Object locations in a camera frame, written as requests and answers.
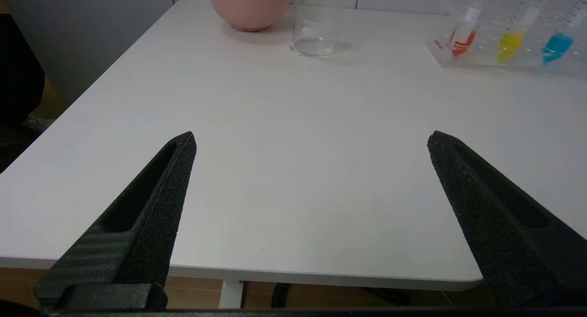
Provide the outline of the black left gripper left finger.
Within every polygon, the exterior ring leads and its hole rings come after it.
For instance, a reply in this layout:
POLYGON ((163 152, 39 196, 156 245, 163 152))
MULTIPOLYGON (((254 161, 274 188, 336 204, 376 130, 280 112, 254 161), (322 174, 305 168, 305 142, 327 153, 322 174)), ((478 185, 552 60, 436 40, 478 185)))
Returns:
POLYGON ((163 311, 193 133, 170 139, 36 286, 43 311, 163 311))

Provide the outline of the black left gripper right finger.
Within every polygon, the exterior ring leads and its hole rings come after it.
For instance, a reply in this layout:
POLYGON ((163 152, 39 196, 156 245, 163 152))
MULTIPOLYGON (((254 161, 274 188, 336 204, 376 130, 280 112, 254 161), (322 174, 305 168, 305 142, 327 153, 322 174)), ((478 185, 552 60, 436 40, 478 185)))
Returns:
POLYGON ((585 238, 456 137, 435 131, 427 147, 497 304, 585 307, 585 238))

